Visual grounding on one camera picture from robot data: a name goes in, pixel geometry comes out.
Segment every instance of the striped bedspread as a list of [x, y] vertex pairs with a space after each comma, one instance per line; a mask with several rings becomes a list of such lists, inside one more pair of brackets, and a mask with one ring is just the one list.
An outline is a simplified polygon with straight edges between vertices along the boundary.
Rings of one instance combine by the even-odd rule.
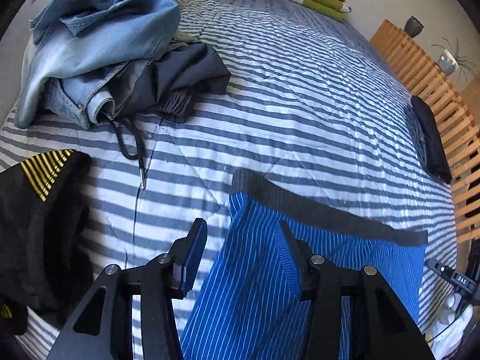
[[[93, 167], [83, 187], [90, 218], [82, 247], [99, 273], [129, 268], [169, 250], [196, 217], [208, 241], [194, 289], [174, 300], [181, 334], [230, 224], [232, 172], [244, 167], [299, 195], [404, 231], [428, 230], [425, 258], [455, 265], [450, 188], [420, 166], [407, 128], [408, 92], [367, 41], [285, 0], [179, 0], [180, 30], [213, 45], [232, 73], [227, 95], [207, 95], [187, 123], [139, 115], [146, 190], [138, 165], [118, 150], [110, 125], [91, 131], [56, 115], [29, 130], [9, 115], [0, 133], [0, 170], [39, 152], [73, 148]], [[134, 150], [134, 138], [124, 131]], [[425, 330], [449, 288], [424, 269]], [[135, 358], [142, 359], [140, 299], [134, 302]], [[58, 332], [34, 315], [19, 341], [44, 359]]]

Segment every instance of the black drawstring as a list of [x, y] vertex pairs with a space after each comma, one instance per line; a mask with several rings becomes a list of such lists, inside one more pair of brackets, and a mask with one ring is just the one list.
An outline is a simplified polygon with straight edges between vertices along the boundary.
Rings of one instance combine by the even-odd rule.
[[132, 133], [135, 137], [135, 144], [137, 146], [137, 152], [135, 154], [130, 154], [125, 146], [125, 142], [123, 141], [122, 133], [120, 129], [115, 125], [113, 120], [107, 118], [109, 123], [112, 125], [115, 135], [117, 136], [118, 146], [120, 147], [121, 153], [124, 155], [126, 159], [129, 160], [138, 160], [138, 167], [140, 168], [140, 182], [142, 185], [142, 189], [145, 189], [145, 164], [143, 162], [143, 157], [145, 156], [145, 144], [142, 139], [142, 133], [138, 128], [135, 126], [135, 123], [130, 119], [129, 116], [124, 117], [121, 120], [116, 120], [116, 122], [121, 125], [125, 126], [128, 131]]

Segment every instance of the light blue denim jacket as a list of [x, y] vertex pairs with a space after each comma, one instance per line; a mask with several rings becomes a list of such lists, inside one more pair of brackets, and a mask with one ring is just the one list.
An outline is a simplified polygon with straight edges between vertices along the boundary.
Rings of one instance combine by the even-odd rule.
[[55, 102], [53, 97], [49, 108], [88, 128], [88, 105], [97, 101], [101, 107], [105, 100], [97, 89], [128, 69], [128, 61], [160, 59], [179, 21], [175, 0], [52, 0], [30, 24], [37, 49], [22, 74], [15, 125], [27, 128], [32, 123], [50, 77], [82, 75], [84, 85], [78, 88], [90, 93], [81, 97], [83, 103], [67, 101], [68, 96]]

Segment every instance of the screw head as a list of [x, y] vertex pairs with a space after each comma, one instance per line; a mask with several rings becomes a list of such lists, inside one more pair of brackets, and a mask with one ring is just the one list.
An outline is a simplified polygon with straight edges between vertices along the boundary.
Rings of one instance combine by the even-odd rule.
[[310, 261], [316, 266], [319, 266], [320, 264], [323, 264], [325, 262], [325, 257], [321, 256], [320, 254], [314, 254], [311, 257]]
[[113, 275], [119, 270], [119, 267], [117, 264], [110, 264], [105, 267], [105, 273], [108, 275]]
[[363, 268], [363, 270], [365, 271], [365, 273], [369, 276], [374, 276], [377, 274], [377, 268], [375, 268], [374, 266], [372, 265], [367, 265], [365, 268]]
[[172, 256], [170, 256], [168, 253], [162, 253], [157, 257], [157, 261], [160, 264], [166, 264], [172, 259]]

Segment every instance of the dark vase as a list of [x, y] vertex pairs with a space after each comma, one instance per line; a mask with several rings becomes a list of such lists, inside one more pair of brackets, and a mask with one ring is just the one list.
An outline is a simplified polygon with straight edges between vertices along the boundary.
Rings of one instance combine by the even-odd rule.
[[405, 31], [410, 38], [415, 38], [420, 32], [422, 32], [422, 30], [423, 24], [420, 23], [413, 16], [410, 16], [410, 18], [405, 23], [405, 28], [403, 31]]

